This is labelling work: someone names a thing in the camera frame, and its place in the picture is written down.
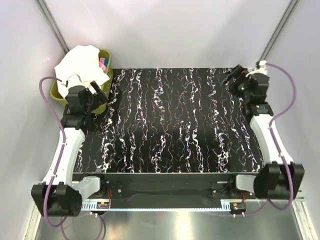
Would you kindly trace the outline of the cream white t shirt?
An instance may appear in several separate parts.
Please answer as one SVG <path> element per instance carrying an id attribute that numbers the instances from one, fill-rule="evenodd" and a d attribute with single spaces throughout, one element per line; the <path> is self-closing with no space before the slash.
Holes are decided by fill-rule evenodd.
<path id="1" fill-rule="evenodd" d="M 94 93 L 90 82 L 95 81 L 99 87 L 109 80 L 109 77 L 99 67 L 100 50 L 92 45 L 78 45 L 71 49 L 61 62 L 54 67 L 58 92 L 65 98 L 69 89 L 74 86 L 84 86 Z"/>

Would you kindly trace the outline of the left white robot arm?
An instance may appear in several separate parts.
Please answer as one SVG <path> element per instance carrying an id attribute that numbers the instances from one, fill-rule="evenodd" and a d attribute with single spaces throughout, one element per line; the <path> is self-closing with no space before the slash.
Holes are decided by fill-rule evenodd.
<path id="1" fill-rule="evenodd" d="M 108 97 L 92 81 L 69 87 L 60 128 L 57 149 L 50 168 L 41 183 L 31 189 L 31 196 L 40 214 L 45 217 L 76 217 L 83 201 L 91 195 L 103 198 L 108 186 L 98 176 L 85 176 L 73 184 L 73 172 L 79 150 L 89 128 L 93 125 L 92 112 L 108 101 Z"/>

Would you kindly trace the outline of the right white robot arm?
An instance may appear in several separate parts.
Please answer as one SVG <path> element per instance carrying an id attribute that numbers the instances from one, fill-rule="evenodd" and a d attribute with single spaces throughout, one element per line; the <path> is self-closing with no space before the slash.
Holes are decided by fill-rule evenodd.
<path id="1" fill-rule="evenodd" d="M 249 192 L 258 199 L 292 202 L 299 191 L 305 169 L 302 164 L 294 163 L 277 131 L 275 120 L 288 109 L 274 114 L 266 101 L 269 66 L 265 60 L 257 62 L 253 70 L 238 64 L 222 80 L 222 84 L 234 80 L 228 90 L 243 101 L 242 114 L 257 138 L 263 158 L 263 167 L 257 175 L 237 174 L 235 180 L 227 185 L 227 192 L 235 199 Z"/>

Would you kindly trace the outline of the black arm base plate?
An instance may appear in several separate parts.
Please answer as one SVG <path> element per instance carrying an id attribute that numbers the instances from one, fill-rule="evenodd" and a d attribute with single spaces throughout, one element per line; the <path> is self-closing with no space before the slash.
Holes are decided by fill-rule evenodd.
<path id="1" fill-rule="evenodd" d="M 253 193 L 236 189 L 237 173 L 85 173 L 75 172 L 73 181 L 99 177 L 102 189 L 111 191 L 112 200 L 138 196 L 202 196 L 245 199 Z"/>

